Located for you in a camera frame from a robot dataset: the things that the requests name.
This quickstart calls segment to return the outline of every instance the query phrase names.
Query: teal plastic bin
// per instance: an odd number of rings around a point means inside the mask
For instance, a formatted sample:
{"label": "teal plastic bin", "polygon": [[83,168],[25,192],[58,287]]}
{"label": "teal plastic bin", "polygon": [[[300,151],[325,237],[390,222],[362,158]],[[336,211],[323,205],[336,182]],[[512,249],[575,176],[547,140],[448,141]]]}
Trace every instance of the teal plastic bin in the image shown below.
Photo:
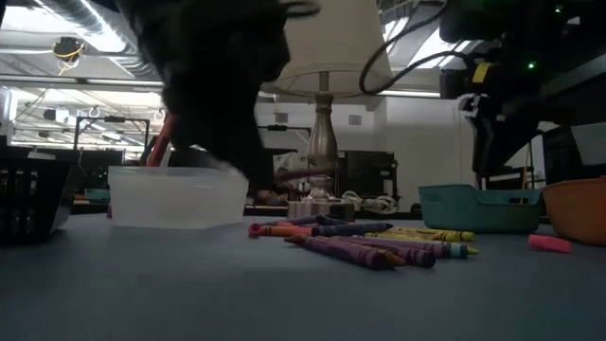
{"label": "teal plastic bin", "polygon": [[538,189],[428,186],[419,188],[419,196],[423,221],[430,228],[485,233],[532,233],[539,228],[542,196]]}

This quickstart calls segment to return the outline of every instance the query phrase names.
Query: white lamp shade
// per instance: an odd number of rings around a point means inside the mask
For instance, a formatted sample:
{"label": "white lamp shade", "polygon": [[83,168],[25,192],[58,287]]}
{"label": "white lamp shade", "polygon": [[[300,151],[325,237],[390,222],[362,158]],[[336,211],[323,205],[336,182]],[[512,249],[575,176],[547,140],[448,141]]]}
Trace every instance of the white lamp shade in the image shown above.
{"label": "white lamp shade", "polygon": [[[319,92],[319,74],[329,72],[329,92],[336,98],[361,95],[358,79],[368,58],[383,43],[376,0],[320,0],[315,17],[290,20],[285,27],[291,61],[278,80],[264,84],[273,94],[312,97]],[[392,76],[383,54],[366,78],[375,88]]]}

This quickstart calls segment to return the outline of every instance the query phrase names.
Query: black cable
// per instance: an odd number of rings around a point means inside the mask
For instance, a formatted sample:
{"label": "black cable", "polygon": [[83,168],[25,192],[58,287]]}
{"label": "black cable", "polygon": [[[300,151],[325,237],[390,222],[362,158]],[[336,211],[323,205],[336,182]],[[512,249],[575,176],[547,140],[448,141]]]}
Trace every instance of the black cable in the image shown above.
{"label": "black cable", "polygon": [[424,27],[424,26],[427,26],[427,25],[433,23],[446,11],[446,9],[448,8],[448,5],[450,3],[451,3],[450,1],[445,0],[444,5],[442,5],[442,7],[437,11],[436,14],[432,15],[431,17],[429,17],[425,20],[421,20],[418,23],[413,24],[410,27],[403,29],[402,32],[398,33],[395,37],[391,38],[390,40],[388,40],[387,42],[382,44],[375,51],[375,53],[372,54],[372,56],[368,59],[368,62],[366,62],[366,65],[362,69],[362,74],[360,75],[360,80],[358,83],[358,85],[360,86],[360,90],[363,93],[368,94],[368,95],[377,95],[377,94],[381,93],[382,91],[385,91],[388,88],[390,88],[392,85],[394,85],[396,83],[396,81],[401,79],[403,76],[405,76],[407,73],[409,73],[413,69],[417,68],[419,65],[421,65],[423,63],[427,63],[437,57],[456,56],[456,57],[462,58],[463,61],[465,61],[465,64],[469,67],[469,61],[466,61],[467,56],[465,56],[465,54],[459,53],[459,52],[454,52],[454,51],[445,51],[445,52],[449,52],[449,54],[443,54],[444,52],[440,52],[435,55],[429,56],[427,58],[423,58],[422,60],[409,65],[408,67],[403,69],[400,73],[398,73],[396,76],[394,76],[390,81],[386,82],[385,84],[383,84],[375,89],[370,89],[370,90],[366,89],[365,83],[366,83],[366,77],[368,77],[368,72],[370,72],[372,65],[374,65],[377,62],[377,60],[381,57],[381,55],[384,53],[387,53],[387,48],[390,47],[395,42],[399,41],[405,35],[412,33],[421,27]]}
{"label": "black cable", "polygon": [[408,65],[405,69],[403,69],[402,71],[400,71],[396,76],[394,76],[391,81],[388,81],[385,85],[384,88],[383,86],[381,86],[380,88],[377,89],[377,92],[374,92],[375,90],[371,90],[371,92],[367,93],[370,95],[377,95],[378,93],[387,90],[388,88],[390,88],[393,84],[396,83],[396,81],[398,81],[399,79],[401,79],[402,77],[406,76],[406,74],[408,74],[410,71],[416,69],[417,67],[430,62],[436,58],[441,58],[441,57],[448,57],[448,56],[455,56],[458,57],[460,59],[463,60],[463,62],[465,63],[465,66],[467,67],[468,70],[474,70],[475,68],[475,64],[473,63],[473,60],[470,59],[465,53],[462,52],[456,52],[456,51],[442,51],[442,52],[438,52],[438,53],[434,53],[433,55],[427,56],[423,59],[420,59],[414,63],[411,63],[410,65]]}

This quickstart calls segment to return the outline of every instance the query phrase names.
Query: white wall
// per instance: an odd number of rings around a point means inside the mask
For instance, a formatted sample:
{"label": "white wall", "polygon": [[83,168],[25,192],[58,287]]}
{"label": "white wall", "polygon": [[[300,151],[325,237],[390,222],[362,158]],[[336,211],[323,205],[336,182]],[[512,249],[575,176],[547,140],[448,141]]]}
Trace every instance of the white wall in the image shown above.
{"label": "white wall", "polygon": [[[259,125],[276,124],[274,105],[257,105]],[[313,127],[312,104],[279,104],[291,127]],[[362,126],[349,126],[349,115],[362,116]],[[419,186],[475,183],[472,171],[473,129],[456,110],[455,100],[385,99],[374,112],[363,105],[333,105],[332,123],[339,150],[394,152],[400,163],[401,211],[419,202]],[[266,147],[307,150],[294,133],[262,131]],[[534,161],[544,172],[543,141],[533,140]],[[508,162],[523,166],[526,149]]]}
{"label": "white wall", "polygon": [[[313,128],[315,106],[313,104],[279,104],[279,112],[289,114],[289,127]],[[368,112],[364,105],[335,104],[332,106],[332,126],[337,137],[339,150],[384,151],[386,138],[383,127],[386,123],[386,106],[379,105],[376,112]],[[257,104],[258,125],[276,124],[274,104]],[[362,117],[361,126],[350,126],[349,115]],[[293,132],[261,131],[268,148],[298,149],[306,151],[306,144]]]}
{"label": "white wall", "polygon": [[387,149],[398,162],[401,211],[419,202],[419,186],[474,183],[473,134],[455,101],[387,100]]}
{"label": "white wall", "polygon": [[[523,167],[526,163],[527,147],[523,147],[518,151],[509,161],[506,163],[507,166],[512,167]],[[534,173],[537,177],[545,177],[545,161],[544,161],[544,150],[543,150],[543,137],[537,136],[532,140],[532,160],[534,161]]]}

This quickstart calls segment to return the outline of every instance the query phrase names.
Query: ceiling duct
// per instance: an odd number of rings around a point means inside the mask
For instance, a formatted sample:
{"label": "ceiling duct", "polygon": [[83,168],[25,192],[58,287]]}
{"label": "ceiling duct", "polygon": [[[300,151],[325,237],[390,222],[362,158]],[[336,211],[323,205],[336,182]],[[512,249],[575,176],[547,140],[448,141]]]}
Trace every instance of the ceiling duct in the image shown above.
{"label": "ceiling duct", "polygon": [[155,69],[149,63],[144,63],[137,53],[134,39],[127,37],[125,29],[116,30],[116,19],[108,18],[110,14],[119,16],[107,10],[98,9],[87,0],[34,0],[51,15],[74,25],[76,32],[95,49],[109,52],[116,56],[110,57],[114,63],[139,79],[159,79]]}

